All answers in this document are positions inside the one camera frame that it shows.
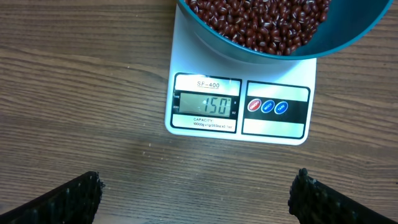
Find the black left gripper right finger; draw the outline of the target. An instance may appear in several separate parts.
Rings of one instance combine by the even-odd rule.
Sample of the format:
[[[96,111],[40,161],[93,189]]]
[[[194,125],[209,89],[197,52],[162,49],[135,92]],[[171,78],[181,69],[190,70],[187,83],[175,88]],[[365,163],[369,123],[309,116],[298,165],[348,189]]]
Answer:
[[[397,224],[299,170],[290,187],[289,213],[300,224]]]

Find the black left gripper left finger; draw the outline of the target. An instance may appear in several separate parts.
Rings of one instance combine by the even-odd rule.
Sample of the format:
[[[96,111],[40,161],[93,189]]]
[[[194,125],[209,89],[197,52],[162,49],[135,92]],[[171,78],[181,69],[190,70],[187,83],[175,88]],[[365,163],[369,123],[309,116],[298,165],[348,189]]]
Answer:
[[[103,194],[99,173],[86,172],[1,215],[11,224],[92,224]]]

